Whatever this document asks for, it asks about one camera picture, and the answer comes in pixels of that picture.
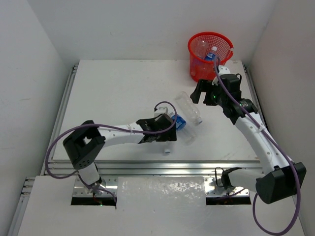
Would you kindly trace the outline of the blue label bottle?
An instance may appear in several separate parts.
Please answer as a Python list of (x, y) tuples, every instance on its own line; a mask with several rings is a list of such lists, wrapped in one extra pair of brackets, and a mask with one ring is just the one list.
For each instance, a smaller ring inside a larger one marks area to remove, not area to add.
[(213, 46), (204, 59), (206, 61), (213, 61), (215, 56), (217, 55), (217, 49), (218, 48), (216, 46)]
[(176, 122), (175, 126), (178, 138), (185, 145), (191, 145), (196, 139), (196, 133), (194, 132), (194, 130), (180, 115), (177, 115), (177, 118), (175, 118), (175, 113), (170, 112), (169, 116)]

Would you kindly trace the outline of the clear bottle blue ring cap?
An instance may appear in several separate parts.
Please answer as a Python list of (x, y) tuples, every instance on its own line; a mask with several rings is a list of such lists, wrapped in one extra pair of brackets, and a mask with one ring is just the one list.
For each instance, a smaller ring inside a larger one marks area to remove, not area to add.
[(164, 155), (169, 155), (171, 153), (171, 150), (169, 148), (164, 148), (163, 149), (163, 154)]

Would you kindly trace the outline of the blue label bottle cap down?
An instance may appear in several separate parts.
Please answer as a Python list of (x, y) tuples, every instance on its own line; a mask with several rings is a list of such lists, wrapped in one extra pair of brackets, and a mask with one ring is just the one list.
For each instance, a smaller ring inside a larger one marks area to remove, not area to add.
[(204, 40), (198, 40), (195, 44), (194, 54), (200, 58), (204, 59), (207, 55), (207, 49), (209, 47), (209, 43)]

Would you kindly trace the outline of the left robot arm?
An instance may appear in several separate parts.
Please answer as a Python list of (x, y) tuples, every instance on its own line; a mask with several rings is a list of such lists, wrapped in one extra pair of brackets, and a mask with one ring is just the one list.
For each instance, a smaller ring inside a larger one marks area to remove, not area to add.
[(167, 114), (139, 119), (127, 125), (101, 125), (84, 122), (67, 136), (63, 147), (83, 182), (88, 186), (101, 183), (95, 159), (103, 148), (121, 144), (174, 142), (176, 122)]

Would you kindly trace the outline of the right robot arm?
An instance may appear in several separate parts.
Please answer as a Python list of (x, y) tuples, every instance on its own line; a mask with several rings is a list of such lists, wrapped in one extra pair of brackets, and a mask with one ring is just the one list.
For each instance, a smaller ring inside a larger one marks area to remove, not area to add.
[(222, 186), (225, 189), (247, 188), (256, 192), (266, 204), (299, 194), (306, 167), (280, 152), (263, 125), (256, 106), (251, 100), (242, 98), (240, 84), (241, 75), (225, 74), (218, 82), (199, 80), (190, 95), (193, 103), (198, 103), (201, 93), (205, 93), (205, 105), (222, 107), (224, 115), (244, 135), (262, 165), (261, 174), (241, 167), (223, 171)]

